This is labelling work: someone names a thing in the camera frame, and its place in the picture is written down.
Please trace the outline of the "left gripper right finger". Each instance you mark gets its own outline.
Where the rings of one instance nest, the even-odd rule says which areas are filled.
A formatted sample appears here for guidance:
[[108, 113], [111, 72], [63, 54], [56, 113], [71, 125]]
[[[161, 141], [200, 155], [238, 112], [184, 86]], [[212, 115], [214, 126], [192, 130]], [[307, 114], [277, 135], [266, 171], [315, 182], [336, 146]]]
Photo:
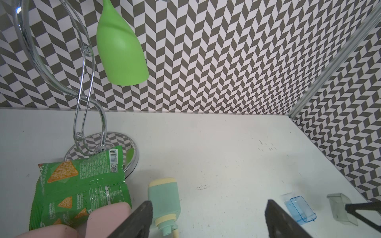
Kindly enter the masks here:
[[312, 238], [272, 199], [267, 201], [265, 219], [270, 238]]

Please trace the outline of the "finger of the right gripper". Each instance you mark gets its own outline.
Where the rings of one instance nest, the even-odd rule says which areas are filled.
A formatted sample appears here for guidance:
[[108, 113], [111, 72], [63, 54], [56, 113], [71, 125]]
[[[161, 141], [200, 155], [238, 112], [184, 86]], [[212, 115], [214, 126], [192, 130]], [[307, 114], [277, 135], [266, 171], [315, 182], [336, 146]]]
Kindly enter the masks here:
[[381, 202], [370, 202], [370, 203], [358, 203], [358, 204], [346, 204], [345, 210], [347, 213], [353, 215], [355, 218], [361, 220], [371, 228], [375, 229], [378, 232], [381, 232], [381, 226], [373, 223], [369, 219], [365, 218], [363, 215], [359, 214], [357, 211], [381, 211]]

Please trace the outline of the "grey transparent tray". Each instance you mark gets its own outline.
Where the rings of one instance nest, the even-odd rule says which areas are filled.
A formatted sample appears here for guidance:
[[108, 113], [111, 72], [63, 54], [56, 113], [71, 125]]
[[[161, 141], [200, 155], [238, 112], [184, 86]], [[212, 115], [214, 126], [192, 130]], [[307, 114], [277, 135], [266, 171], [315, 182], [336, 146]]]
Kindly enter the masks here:
[[335, 221], [347, 226], [358, 226], [357, 218], [345, 210], [345, 206], [352, 203], [346, 195], [343, 193], [332, 193], [326, 197], [329, 200]]

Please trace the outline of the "mint green pencil sharpener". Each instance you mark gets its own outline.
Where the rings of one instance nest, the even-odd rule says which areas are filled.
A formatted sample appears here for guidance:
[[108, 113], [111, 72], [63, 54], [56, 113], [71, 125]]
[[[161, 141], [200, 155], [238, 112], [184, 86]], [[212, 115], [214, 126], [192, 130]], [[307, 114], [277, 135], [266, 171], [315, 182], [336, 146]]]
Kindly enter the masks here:
[[151, 228], [158, 228], [163, 236], [180, 236], [176, 221], [181, 213], [178, 184], [175, 178], [160, 178], [148, 185], [148, 200], [153, 206]]

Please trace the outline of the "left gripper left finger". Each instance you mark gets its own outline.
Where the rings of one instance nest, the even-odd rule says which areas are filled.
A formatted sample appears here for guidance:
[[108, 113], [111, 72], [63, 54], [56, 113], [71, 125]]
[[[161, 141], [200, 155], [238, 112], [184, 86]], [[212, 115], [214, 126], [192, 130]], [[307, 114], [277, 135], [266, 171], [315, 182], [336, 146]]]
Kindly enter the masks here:
[[108, 238], [148, 238], [153, 219], [152, 202], [143, 202]]

